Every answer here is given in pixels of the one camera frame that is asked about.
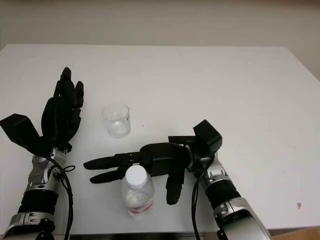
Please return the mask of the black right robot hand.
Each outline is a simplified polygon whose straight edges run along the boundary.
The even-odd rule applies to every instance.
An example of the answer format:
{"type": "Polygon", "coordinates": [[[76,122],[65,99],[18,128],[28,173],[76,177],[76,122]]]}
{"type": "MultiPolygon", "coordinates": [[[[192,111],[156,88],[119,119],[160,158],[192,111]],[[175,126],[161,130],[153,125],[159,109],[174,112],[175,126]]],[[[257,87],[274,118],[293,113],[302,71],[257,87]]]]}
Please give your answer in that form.
{"type": "Polygon", "coordinates": [[[141,166],[151,177],[168,175],[166,203],[175,205],[181,195],[185,179],[185,170],[191,163],[191,154],[187,147],[177,143],[152,143],[143,146],[138,152],[118,153],[114,156],[101,157],[83,164],[87,170],[115,170],[93,176],[93,184],[109,183],[125,177],[132,166],[141,166]]]}

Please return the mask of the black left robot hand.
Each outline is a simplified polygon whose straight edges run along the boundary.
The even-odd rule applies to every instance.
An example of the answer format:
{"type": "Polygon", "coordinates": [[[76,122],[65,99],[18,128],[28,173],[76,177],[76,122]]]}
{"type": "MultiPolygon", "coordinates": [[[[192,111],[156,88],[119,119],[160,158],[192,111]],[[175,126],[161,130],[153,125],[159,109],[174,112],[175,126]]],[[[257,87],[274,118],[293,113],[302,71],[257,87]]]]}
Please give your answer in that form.
{"type": "Polygon", "coordinates": [[[65,67],[41,118],[42,136],[49,144],[67,153],[72,150],[69,141],[79,129],[83,103],[84,84],[74,84],[71,69],[65,67]]]}

